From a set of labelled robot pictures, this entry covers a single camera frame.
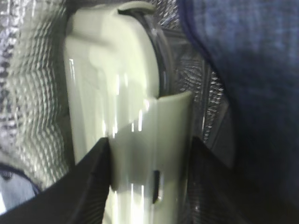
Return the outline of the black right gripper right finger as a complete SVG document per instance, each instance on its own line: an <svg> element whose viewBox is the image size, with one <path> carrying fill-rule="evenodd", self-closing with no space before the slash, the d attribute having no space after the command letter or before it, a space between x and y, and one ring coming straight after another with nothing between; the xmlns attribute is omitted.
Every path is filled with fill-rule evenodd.
<svg viewBox="0 0 299 224"><path fill-rule="evenodd" d="M297 224L299 210L236 176L193 137L187 198L193 224Z"/></svg>

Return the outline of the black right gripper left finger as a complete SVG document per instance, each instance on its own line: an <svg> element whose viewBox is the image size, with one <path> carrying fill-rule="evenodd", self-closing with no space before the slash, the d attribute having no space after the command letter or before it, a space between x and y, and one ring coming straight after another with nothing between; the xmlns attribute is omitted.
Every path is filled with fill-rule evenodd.
<svg viewBox="0 0 299 224"><path fill-rule="evenodd" d="M101 138L62 179L0 216L2 224L100 224L110 186L110 148Z"/></svg>

